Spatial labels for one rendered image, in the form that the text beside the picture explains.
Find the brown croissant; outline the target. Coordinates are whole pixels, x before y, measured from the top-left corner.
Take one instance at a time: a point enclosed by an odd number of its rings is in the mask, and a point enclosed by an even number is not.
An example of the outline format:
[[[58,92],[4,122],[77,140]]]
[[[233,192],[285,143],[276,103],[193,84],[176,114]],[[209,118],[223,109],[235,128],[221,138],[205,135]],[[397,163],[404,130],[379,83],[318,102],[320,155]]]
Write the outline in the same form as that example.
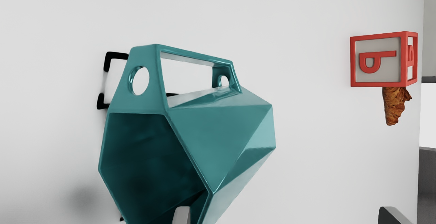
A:
[[[395,125],[405,110],[405,102],[411,100],[412,97],[406,87],[383,87],[382,91],[386,124]]]

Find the teal faceted mug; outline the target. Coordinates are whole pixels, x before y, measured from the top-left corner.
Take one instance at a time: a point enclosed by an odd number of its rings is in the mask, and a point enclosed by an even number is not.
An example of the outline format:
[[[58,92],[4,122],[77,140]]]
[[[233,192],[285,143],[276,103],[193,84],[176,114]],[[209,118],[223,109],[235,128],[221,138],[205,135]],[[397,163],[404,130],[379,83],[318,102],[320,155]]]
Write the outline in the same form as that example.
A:
[[[108,52],[126,60],[107,109],[98,171],[126,224],[218,219],[276,148],[273,107],[240,86],[232,61],[160,44]],[[211,88],[165,91],[162,59],[212,68]]]

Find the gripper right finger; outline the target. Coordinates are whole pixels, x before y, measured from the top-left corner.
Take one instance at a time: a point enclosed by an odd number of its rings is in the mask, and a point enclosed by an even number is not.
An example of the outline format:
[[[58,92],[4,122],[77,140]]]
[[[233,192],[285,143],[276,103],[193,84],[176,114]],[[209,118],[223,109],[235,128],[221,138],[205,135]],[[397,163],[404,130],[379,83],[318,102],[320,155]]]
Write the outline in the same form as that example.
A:
[[[393,206],[382,206],[378,212],[377,224],[413,224]]]

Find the red letter block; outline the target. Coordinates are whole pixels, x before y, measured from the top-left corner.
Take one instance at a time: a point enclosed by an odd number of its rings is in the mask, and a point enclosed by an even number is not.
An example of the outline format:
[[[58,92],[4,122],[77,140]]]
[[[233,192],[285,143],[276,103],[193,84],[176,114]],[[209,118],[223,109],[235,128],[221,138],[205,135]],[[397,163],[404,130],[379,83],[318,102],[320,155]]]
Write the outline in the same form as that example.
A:
[[[350,37],[351,86],[406,87],[418,80],[418,33]]]

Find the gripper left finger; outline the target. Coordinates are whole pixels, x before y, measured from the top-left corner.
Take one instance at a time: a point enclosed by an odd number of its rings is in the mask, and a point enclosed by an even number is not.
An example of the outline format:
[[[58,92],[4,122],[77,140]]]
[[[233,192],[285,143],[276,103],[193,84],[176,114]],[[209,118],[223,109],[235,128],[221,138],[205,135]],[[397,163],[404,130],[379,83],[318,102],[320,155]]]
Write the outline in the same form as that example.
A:
[[[191,224],[191,211],[189,206],[179,206],[175,209],[172,224]]]

